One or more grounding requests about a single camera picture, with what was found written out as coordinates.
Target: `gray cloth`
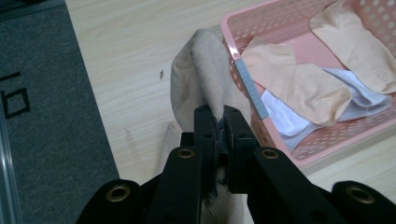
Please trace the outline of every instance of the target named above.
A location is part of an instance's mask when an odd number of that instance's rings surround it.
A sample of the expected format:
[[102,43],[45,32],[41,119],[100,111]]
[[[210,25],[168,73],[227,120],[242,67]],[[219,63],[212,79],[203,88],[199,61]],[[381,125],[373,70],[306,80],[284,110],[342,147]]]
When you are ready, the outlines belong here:
[[[181,132],[193,132],[193,112],[209,105],[220,121],[225,105],[238,108],[250,123],[248,99],[238,90],[230,75],[228,54],[221,41],[207,30],[198,30],[172,63],[171,102],[177,120],[168,127],[163,143],[160,171],[169,152],[177,147]],[[224,170],[218,170],[223,176]],[[227,185],[217,184],[218,197],[204,198],[202,223],[243,223],[241,195],[232,195]]]
[[0,91],[23,223],[76,223],[119,175],[67,8],[2,21],[0,34]]

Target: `light wood surface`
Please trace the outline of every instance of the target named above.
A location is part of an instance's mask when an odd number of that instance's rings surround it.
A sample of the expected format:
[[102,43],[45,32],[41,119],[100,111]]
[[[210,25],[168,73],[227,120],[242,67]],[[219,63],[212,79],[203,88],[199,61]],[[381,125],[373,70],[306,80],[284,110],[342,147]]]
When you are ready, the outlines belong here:
[[[156,175],[174,119],[170,66],[177,53],[197,29],[218,30],[225,13],[257,2],[66,0],[121,178],[143,184]],[[396,202],[395,134],[390,128],[303,172],[327,190],[351,179]]]

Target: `plastic basket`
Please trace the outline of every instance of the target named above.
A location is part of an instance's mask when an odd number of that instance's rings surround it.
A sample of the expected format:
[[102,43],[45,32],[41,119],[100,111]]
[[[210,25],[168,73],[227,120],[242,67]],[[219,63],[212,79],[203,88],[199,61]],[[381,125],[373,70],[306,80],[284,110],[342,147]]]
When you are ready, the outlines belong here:
[[[333,54],[309,30],[309,20],[333,0],[266,1],[225,15],[221,19],[224,45],[230,52],[231,75],[239,90],[251,102],[252,126],[262,145],[284,151],[297,165],[325,157],[334,151],[355,143],[373,133],[396,124],[396,94],[392,107],[364,119],[337,122],[329,128],[311,133],[292,152],[288,151],[271,118],[260,113],[254,104],[263,89],[255,90],[241,74],[248,75],[243,67],[241,53],[255,35],[272,44],[292,44],[297,63],[316,63],[322,67],[343,67]],[[349,0],[345,7],[357,13],[365,28],[387,46],[396,57],[396,2],[395,0]]]

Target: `gray mat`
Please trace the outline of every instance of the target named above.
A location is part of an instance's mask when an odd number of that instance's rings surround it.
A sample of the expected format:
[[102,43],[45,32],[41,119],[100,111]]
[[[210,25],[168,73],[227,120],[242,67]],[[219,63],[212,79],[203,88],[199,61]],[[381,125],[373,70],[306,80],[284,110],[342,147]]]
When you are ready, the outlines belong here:
[[0,22],[0,91],[23,223],[75,223],[119,178],[66,6]]

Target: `laundry basket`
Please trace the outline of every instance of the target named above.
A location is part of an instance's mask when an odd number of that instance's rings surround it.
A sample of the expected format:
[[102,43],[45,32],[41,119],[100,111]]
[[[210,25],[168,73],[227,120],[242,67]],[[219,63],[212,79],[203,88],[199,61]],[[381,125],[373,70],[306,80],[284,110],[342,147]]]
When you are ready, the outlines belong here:
[[[289,151],[260,99],[263,89],[253,81],[241,59],[241,53],[256,35],[266,43],[291,44],[297,63],[316,63],[324,67],[343,67],[327,47],[309,29],[309,20],[333,0],[265,1],[225,15],[221,19],[224,45],[230,53],[231,74],[239,90],[251,104],[252,126],[262,145],[277,147],[297,165],[325,157],[373,133],[396,124],[396,94],[387,110],[363,119],[337,122],[332,127],[311,133]],[[349,0],[345,7],[359,15],[364,27],[387,46],[396,57],[395,0]]]

